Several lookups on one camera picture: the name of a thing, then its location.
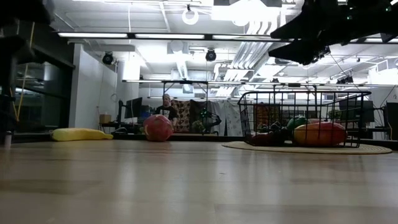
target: pink ball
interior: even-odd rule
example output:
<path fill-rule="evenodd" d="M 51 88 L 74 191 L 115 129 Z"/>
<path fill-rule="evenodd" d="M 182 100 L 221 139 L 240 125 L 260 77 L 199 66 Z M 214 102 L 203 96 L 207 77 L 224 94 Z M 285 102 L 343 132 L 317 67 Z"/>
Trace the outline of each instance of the pink ball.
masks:
<path fill-rule="evenodd" d="M 144 121 L 144 132 L 149 141 L 166 141 L 173 134 L 172 122 L 163 115 L 152 115 Z"/>

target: wooden floor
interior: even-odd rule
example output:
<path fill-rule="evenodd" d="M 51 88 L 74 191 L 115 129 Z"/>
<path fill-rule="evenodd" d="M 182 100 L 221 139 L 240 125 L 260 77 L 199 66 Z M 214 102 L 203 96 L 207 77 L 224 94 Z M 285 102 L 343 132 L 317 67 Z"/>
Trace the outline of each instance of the wooden floor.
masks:
<path fill-rule="evenodd" d="M 398 154 L 82 141 L 0 152 L 0 223 L 398 223 Z"/>

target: man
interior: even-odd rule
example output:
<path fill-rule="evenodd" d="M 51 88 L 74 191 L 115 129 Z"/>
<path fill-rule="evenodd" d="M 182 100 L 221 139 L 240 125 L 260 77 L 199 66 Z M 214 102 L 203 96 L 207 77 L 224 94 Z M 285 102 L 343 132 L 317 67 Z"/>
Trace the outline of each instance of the man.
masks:
<path fill-rule="evenodd" d="M 173 126 L 177 125 L 177 112 L 171 107 L 169 94 L 163 96 L 163 105 L 156 108 L 155 114 L 161 114 L 173 122 Z"/>

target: cardboard box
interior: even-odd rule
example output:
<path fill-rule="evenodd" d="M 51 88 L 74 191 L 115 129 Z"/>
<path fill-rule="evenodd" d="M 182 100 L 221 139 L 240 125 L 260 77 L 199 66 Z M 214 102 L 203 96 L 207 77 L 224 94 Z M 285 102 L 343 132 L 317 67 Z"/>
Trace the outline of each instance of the cardboard box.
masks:
<path fill-rule="evenodd" d="M 99 123 L 100 124 L 108 124 L 112 121 L 112 117 L 109 114 L 100 114 L 99 115 Z"/>

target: round rug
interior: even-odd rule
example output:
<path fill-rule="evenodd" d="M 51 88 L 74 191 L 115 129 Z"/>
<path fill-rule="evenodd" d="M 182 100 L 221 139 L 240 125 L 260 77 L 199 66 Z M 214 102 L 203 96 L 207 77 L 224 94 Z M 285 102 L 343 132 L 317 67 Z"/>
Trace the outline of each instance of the round rug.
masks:
<path fill-rule="evenodd" d="M 392 150 L 381 146 L 370 146 L 361 144 L 358 148 L 343 148 L 343 147 L 263 147 L 252 146 L 246 142 L 226 142 L 222 144 L 224 147 L 234 149 L 246 149 L 255 151 L 267 152 L 295 152 L 295 153 L 315 153 L 315 154 L 346 154 L 346 155 L 374 155 L 374 154 L 388 154 Z"/>

